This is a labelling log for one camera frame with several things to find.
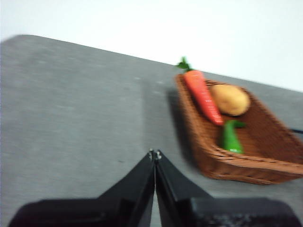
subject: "potato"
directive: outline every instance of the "potato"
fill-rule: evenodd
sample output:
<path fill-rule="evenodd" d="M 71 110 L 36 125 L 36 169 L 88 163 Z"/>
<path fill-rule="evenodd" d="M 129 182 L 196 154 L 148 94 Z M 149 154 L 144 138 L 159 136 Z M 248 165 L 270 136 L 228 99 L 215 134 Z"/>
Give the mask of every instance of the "potato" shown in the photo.
<path fill-rule="evenodd" d="M 231 116 L 245 113 L 250 106 L 249 96 L 233 85 L 219 84 L 210 87 L 213 100 L 220 112 Z"/>

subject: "brown woven basket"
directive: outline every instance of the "brown woven basket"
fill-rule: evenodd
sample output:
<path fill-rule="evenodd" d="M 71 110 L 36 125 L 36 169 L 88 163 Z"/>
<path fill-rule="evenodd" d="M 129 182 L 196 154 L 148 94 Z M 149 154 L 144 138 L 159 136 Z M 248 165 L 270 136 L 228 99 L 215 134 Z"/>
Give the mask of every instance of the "brown woven basket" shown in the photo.
<path fill-rule="evenodd" d="M 176 76 L 180 106 L 184 115 L 193 155 L 202 173 L 215 179 L 256 184 L 272 184 L 303 177 L 303 144 L 252 93 L 249 110 L 242 116 L 224 116 L 247 124 L 236 129 L 244 155 L 217 145 L 220 126 L 200 113 L 185 86 L 183 75 Z M 226 84 L 206 80 L 208 86 Z"/>

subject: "green pepper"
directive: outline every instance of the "green pepper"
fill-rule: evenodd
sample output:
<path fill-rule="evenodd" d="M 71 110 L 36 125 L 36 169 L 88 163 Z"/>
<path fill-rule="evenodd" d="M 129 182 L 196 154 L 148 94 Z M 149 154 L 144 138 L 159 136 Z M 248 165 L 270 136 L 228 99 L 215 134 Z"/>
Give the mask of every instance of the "green pepper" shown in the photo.
<path fill-rule="evenodd" d="M 220 146 L 235 153 L 243 154 L 243 148 L 237 138 L 234 128 L 242 128 L 245 123 L 237 120 L 229 120 L 223 126 Z"/>

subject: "orange carrot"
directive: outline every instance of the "orange carrot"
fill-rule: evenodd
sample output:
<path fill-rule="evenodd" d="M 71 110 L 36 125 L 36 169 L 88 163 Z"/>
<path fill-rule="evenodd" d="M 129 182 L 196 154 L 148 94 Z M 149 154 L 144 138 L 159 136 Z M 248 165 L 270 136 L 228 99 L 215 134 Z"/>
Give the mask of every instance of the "orange carrot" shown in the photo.
<path fill-rule="evenodd" d="M 223 125 L 223 119 L 210 95 L 203 73 L 198 70 L 191 69 L 190 65 L 186 63 L 184 57 L 182 58 L 182 62 L 179 63 L 178 67 L 186 69 L 187 72 L 184 73 L 186 86 L 194 96 L 204 115 L 214 124 Z"/>

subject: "gray tabletop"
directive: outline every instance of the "gray tabletop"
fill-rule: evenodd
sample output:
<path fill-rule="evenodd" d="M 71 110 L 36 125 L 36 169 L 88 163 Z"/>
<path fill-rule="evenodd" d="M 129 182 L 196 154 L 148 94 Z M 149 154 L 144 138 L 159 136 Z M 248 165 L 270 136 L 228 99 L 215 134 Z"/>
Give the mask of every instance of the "gray tabletop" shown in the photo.
<path fill-rule="evenodd" d="M 178 109 L 173 76 L 179 72 L 172 65 L 38 36 L 3 42 L 1 226 L 30 201 L 98 197 L 150 147 L 160 148 L 212 196 L 280 199 L 303 220 L 303 179 L 262 186 L 199 173 Z M 289 127 L 303 129 L 302 93 L 205 75 L 247 87 Z M 151 226 L 160 226 L 156 198 Z"/>

